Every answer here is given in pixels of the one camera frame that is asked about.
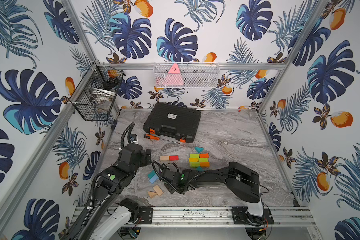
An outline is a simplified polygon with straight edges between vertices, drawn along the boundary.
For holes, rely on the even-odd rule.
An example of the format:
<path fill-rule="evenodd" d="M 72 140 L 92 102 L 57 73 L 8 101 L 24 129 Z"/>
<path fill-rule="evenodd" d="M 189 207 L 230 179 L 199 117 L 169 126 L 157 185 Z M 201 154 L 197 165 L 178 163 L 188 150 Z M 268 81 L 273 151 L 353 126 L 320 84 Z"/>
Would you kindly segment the red block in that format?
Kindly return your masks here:
<path fill-rule="evenodd" d="M 169 161 L 178 161 L 179 160 L 179 156 L 169 156 Z"/>

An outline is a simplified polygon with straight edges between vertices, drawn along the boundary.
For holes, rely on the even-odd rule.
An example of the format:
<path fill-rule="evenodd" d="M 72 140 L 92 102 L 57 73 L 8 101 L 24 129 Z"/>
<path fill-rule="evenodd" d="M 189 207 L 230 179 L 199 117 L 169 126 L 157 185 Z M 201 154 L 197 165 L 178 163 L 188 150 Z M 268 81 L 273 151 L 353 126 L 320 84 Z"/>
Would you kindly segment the yellow block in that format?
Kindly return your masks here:
<path fill-rule="evenodd" d="M 189 158 L 189 162 L 190 162 L 190 163 L 198 163 L 198 162 L 199 162 L 199 158 Z"/>

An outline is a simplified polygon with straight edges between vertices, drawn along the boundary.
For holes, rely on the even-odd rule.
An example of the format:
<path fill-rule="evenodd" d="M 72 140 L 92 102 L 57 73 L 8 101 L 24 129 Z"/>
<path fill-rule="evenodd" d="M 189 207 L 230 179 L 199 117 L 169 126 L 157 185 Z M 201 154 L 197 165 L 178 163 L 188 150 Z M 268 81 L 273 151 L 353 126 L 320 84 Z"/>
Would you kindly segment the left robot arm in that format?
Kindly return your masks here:
<path fill-rule="evenodd" d="M 87 203 L 63 240 L 109 240 L 122 226 L 139 221 L 139 204 L 125 198 L 103 221 L 103 216 L 122 191 L 132 182 L 139 168 L 151 164 L 151 152 L 131 141 L 135 123 L 122 133 L 116 162 L 98 173 L 91 182 Z"/>

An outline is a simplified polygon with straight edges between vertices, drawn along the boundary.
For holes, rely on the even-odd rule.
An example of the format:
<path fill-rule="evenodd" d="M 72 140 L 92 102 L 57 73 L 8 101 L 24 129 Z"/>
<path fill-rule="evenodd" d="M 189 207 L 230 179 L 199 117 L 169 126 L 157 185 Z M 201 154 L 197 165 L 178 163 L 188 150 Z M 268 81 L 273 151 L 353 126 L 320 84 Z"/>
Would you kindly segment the natural wood rectangular block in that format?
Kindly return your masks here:
<path fill-rule="evenodd" d="M 160 156 L 161 162 L 165 162 L 165 161 L 169 161 L 169 160 L 170 160 L 170 156 Z"/>

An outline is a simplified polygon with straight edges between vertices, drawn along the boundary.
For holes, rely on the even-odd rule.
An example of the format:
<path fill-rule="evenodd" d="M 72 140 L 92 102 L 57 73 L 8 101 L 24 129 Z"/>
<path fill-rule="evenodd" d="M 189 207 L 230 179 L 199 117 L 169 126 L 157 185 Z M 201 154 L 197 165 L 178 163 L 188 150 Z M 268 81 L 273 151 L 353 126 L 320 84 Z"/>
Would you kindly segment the teal triangle block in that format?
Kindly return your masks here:
<path fill-rule="evenodd" d="M 204 151 L 204 148 L 195 147 L 195 150 L 196 150 L 198 153 L 202 153 L 202 152 Z"/>

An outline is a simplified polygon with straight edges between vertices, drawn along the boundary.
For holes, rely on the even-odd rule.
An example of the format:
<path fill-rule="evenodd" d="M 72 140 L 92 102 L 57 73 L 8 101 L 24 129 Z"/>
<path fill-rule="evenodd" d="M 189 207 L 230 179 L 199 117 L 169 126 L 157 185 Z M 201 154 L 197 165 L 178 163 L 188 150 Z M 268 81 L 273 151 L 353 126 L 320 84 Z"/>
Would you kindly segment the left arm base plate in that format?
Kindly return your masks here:
<path fill-rule="evenodd" d="M 154 212 L 153 208 L 141 207 L 137 202 L 129 198 L 121 200 L 120 206 L 126 207 L 131 213 L 128 223 L 135 225 L 150 225 L 152 223 Z"/>

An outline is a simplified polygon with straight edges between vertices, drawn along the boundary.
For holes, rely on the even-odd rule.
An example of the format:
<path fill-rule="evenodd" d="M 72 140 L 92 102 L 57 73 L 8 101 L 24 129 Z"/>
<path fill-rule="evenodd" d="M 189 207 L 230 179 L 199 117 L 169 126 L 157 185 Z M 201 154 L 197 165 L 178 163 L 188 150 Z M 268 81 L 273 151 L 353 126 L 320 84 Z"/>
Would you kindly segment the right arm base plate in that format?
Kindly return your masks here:
<path fill-rule="evenodd" d="M 249 225 L 260 227 L 262 225 L 273 225 L 275 223 L 273 215 L 268 208 L 263 208 L 263 214 L 259 216 L 251 215 L 247 207 L 233 207 L 232 217 L 235 225 Z"/>

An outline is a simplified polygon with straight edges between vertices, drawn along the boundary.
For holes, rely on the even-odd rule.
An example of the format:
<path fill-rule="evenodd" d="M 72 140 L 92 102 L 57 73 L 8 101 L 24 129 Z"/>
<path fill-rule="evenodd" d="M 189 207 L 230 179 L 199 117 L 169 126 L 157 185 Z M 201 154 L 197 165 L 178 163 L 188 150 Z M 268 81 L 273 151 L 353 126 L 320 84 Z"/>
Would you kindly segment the orange rectangular block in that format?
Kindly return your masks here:
<path fill-rule="evenodd" d="M 200 162 L 200 167 L 202 167 L 202 168 L 209 168 L 209 167 L 210 167 L 210 163 L 209 163 L 209 162 Z"/>

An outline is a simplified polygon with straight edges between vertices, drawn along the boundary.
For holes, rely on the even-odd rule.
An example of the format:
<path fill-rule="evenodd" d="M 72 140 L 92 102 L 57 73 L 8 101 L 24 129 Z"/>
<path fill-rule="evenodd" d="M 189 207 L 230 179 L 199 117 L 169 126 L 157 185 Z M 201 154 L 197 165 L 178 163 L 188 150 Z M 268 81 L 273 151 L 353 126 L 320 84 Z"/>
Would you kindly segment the light green narrow block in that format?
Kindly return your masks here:
<path fill-rule="evenodd" d="M 199 158 L 199 163 L 207 163 L 209 158 Z"/>

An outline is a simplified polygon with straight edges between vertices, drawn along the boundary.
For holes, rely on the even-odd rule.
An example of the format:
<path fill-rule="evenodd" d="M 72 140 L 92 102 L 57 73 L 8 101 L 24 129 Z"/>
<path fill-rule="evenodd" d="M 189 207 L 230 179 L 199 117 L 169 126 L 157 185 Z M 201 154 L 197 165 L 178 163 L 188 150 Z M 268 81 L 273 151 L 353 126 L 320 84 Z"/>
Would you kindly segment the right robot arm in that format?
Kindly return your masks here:
<path fill-rule="evenodd" d="M 229 162 L 227 167 L 217 170 L 197 171 L 186 169 L 180 172 L 170 170 L 165 164 L 152 162 L 159 180 L 164 182 L 171 193 L 184 195 L 186 192 L 214 185 L 224 185 L 247 206 L 248 214 L 253 217 L 264 215 L 264 205 L 260 188 L 259 174 L 237 162 Z"/>

